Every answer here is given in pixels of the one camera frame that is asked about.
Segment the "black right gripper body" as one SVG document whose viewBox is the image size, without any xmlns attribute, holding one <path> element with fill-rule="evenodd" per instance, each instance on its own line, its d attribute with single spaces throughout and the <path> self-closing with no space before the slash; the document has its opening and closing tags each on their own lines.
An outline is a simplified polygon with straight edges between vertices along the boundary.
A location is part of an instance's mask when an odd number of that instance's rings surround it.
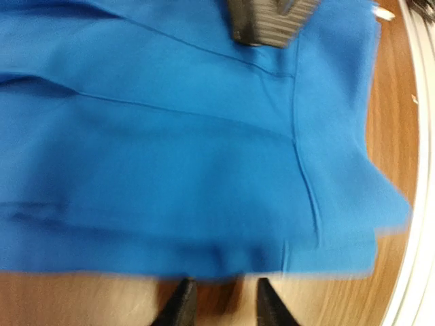
<svg viewBox="0 0 435 326">
<path fill-rule="evenodd" d="M 319 4 L 319 0 L 230 0 L 232 37 L 247 46 L 285 48 Z"/>
</svg>

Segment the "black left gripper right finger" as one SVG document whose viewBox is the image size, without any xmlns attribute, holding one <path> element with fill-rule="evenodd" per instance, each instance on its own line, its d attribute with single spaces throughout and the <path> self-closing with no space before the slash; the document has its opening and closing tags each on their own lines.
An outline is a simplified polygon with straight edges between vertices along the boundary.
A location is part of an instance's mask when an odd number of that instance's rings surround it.
<svg viewBox="0 0 435 326">
<path fill-rule="evenodd" d="M 267 278 L 257 282 L 256 316 L 259 326 L 300 326 Z"/>
</svg>

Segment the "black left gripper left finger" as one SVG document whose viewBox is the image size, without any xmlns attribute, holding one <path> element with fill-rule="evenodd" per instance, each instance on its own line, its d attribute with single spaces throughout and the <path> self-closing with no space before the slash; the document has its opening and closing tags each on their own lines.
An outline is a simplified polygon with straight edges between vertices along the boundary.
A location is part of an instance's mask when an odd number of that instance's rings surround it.
<svg viewBox="0 0 435 326">
<path fill-rule="evenodd" d="M 197 284 L 190 278 L 183 279 L 151 326 L 194 326 L 196 322 Z"/>
</svg>

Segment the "blue pleated skirt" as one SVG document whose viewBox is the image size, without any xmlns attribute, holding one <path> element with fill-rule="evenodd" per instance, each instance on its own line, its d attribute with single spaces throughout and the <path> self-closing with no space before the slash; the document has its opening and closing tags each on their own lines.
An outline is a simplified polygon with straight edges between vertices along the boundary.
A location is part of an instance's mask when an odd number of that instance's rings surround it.
<svg viewBox="0 0 435 326">
<path fill-rule="evenodd" d="M 375 6 L 277 49 L 225 1 L 2 1 L 1 268 L 369 273 L 410 211 L 366 150 Z"/>
</svg>

